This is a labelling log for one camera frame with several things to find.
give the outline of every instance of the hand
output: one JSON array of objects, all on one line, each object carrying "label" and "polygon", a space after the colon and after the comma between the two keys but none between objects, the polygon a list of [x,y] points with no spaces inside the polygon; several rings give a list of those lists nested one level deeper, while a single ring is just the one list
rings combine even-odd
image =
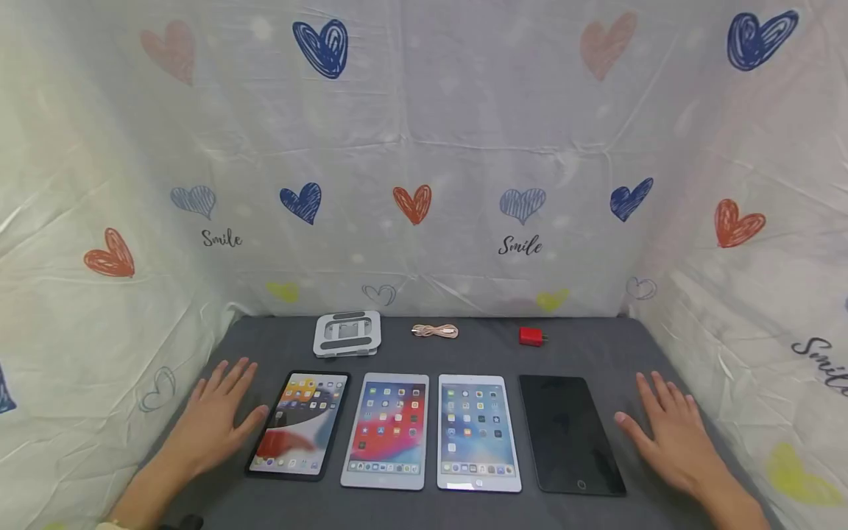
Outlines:
[{"label": "hand", "polygon": [[157,459],[183,468],[190,480],[229,458],[262,424],[268,407],[254,409],[242,424],[233,428],[236,408],[254,379],[257,365],[253,363],[242,375],[247,357],[242,357],[224,377],[227,362],[212,372],[209,381],[198,381],[188,400],[185,412],[171,430]]}]

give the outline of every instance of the white tablet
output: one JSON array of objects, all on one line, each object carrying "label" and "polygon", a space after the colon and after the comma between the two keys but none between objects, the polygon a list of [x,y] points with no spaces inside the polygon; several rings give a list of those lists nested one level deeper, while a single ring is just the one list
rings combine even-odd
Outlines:
[{"label": "white tablet", "polygon": [[367,373],[344,458],[349,488],[424,488],[430,378]]},{"label": "white tablet", "polygon": [[522,490],[503,377],[439,376],[438,411],[441,489]]}]

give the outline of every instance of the red heart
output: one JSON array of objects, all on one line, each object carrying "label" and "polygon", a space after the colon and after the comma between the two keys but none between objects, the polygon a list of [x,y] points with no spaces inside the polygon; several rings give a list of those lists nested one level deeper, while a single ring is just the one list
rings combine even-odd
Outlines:
[{"label": "red heart", "polygon": [[165,28],[164,40],[148,30],[142,31],[140,37],[148,57],[162,70],[187,85],[192,85],[194,36],[188,24],[182,20],[172,20]]},{"label": "red heart", "polygon": [[716,236],[721,248],[738,247],[754,237],[766,225],[763,214],[749,214],[739,218],[739,206],[726,198],[716,208]]},{"label": "red heart", "polygon": [[417,225],[427,217],[427,211],[430,209],[430,201],[432,200],[432,190],[427,184],[418,187],[415,198],[411,198],[402,187],[394,188],[392,195],[394,195],[394,202],[398,204],[400,211],[409,217],[413,225]]},{"label": "red heart", "polygon": [[109,251],[89,250],[82,259],[86,266],[104,276],[132,278],[136,273],[136,264],[132,260],[130,249],[124,243],[124,238],[114,228],[107,228],[103,235]]}]

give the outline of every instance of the gray table surface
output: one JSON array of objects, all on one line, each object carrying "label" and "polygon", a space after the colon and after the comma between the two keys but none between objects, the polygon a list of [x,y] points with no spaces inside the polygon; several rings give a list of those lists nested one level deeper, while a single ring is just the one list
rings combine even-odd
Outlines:
[{"label": "gray table surface", "polygon": [[[223,359],[247,355],[259,372],[238,411],[240,421],[258,404],[273,401],[291,370],[348,371],[353,376],[347,403],[323,480],[302,483],[246,478],[245,462],[259,432],[229,461],[199,477],[172,503],[165,520],[176,525],[186,514],[205,520],[204,530],[252,528],[712,528],[703,510],[669,488],[640,458],[616,426],[624,410],[647,426],[634,374],[658,370],[680,382],[666,356],[637,321],[610,319],[413,319],[384,318],[382,346],[372,357],[319,360],[312,354],[315,317],[243,318],[226,334],[201,377]],[[416,323],[456,324],[456,339],[417,338]],[[542,348],[518,344],[519,326],[540,327],[550,337]],[[522,472],[520,494],[442,491],[436,486],[437,417],[427,420],[427,464],[420,492],[342,488],[339,477],[353,427],[362,378],[369,371],[427,374],[430,411],[438,409],[440,374],[499,375],[506,381],[510,414]],[[624,498],[546,494],[538,488],[530,439],[518,386],[519,374],[583,377],[598,407],[616,461],[627,485]],[[165,429],[173,426],[181,409]],[[719,454],[734,475],[763,504],[772,528],[783,528],[715,427],[707,424]],[[155,451],[161,439],[153,448]]]}]

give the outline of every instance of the fabric wall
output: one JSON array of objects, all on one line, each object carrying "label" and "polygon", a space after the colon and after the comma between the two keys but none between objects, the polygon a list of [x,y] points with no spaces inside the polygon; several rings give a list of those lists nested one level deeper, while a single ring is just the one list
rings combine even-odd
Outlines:
[{"label": "fabric wall", "polygon": [[790,526],[839,526],[835,0],[0,10],[3,524],[91,526],[239,311],[623,302]]}]

